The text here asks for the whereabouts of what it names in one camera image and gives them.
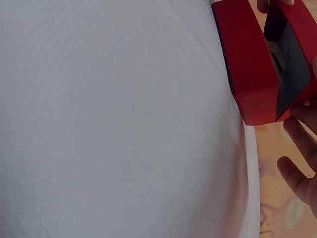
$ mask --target finger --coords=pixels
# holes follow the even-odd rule
[[[284,129],[290,135],[308,165],[313,171],[317,172],[317,144],[315,140],[295,118],[286,119]]]
[[[315,57],[313,60],[313,72],[315,75],[315,79],[317,79],[317,57]]]
[[[291,109],[290,115],[304,123],[314,134],[317,134],[317,109],[310,106],[297,106]]]
[[[288,6],[294,5],[294,0],[280,0],[280,2]]]
[[[279,158],[277,167],[295,195],[303,202],[309,203],[307,188],[311,178],[307,178],[288,157]]]
[[[268,0],[257,0],[257,9],[259,12],[266,14],[268,12]]]
[[[313,108],[317,108],[317,99],[313,99],[309,102],[309,106]]]

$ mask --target fingernail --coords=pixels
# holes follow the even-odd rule
[[[305,108],[302,106],[296,106],[291,109],[290,116],[297,118],[298,115],[301,115],[305,111]]]
[[[294,0],[280,0],[283,4],[292,6],[294,5]]]
[[[314,72],[315,78],[317,79],[317,57],[313,59],[313,72]]]

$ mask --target white shirt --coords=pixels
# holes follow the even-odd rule
[[[239,236],[244,130],[207,0],[3,0],[0,32],[2,238]]]

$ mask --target person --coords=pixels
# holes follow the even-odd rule
[[[294,5],[294,0],[280,0],[285,5]],[[267,13],[269,7],[269,0],[257,0],[257,9],[261,13]]]
[[[313,61],[313,70],[317,78],[317,57]],[[310,101],[308,106],[294,107],[290,117],[284,122],[284,128],[305,158],[312,170],[317,173],[317,142],[300,124],[306,125],[317,134],[317,100]],[[296,196],[308,204],[317,218],[317,174],[306,177],[288,157],[281,157],[277,166],[288,186]]]

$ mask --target orange surface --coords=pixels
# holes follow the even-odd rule
[[[265,15],[256,11],[256,0],[249,1],[263,29]],[[303,2],[317,21],[317,1]],[[289,156],[307,176],[312,176],[313,172],[281,123],[256,126],[255,131],[261,190],[260,238],[317,238],[317,220],[309,207],[300,202],[288,188],[276,162],[281,156]]]

